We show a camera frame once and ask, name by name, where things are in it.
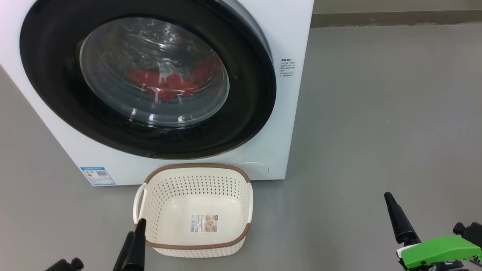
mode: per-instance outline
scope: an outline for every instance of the product label sticker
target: product label sticker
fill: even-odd
[[[191,215],[189,232],[217,232],[218,215]]]
[[[84,172],[85,176],[89,179],[92,185],[115,185],[116,183],[112,180],[107,170],[100,167],[81,167],[80,170]]]
[[[296,61],[291,58],[281,60],[280,77],[291,77],[295,75]]]

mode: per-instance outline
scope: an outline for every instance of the white plastic basket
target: white plastic basket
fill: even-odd
[[[140,218],[147,222],[148,246],[164,255],[189,258],[236,253],[252,215],[248,176],[235,166],[208,163],[155,170],[137,191],[133,207],[134,223]]]

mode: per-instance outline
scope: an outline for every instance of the black door rim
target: black door rim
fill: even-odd
[[[230,81],[214,116],[192,127],[150,127],[95,96],[80,71],[79,44],[100,25],[125,17],[181,26],[214,49]],[[195,159],[229,151],[255,136],[274,107],[276,77],[266,49],[234,10],[214,0],[39,0],[22,26],[20,53],[34,89],[61,119],[99,143],[139,156]]]

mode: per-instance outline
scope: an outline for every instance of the gray concrete floor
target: gray concrete floor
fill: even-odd
[[[399,270],[383,193],[420,238],[482,222],[482,26],[310,33],[288,175],[254,183],[235,255],[146,270]],[[0,266],[111,270],[137,187],[94,188],[0,73]]]

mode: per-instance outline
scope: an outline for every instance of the washing machine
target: washing machine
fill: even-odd
[[[0,65],[92,185],[285,178],[313,0],[1,2]]]

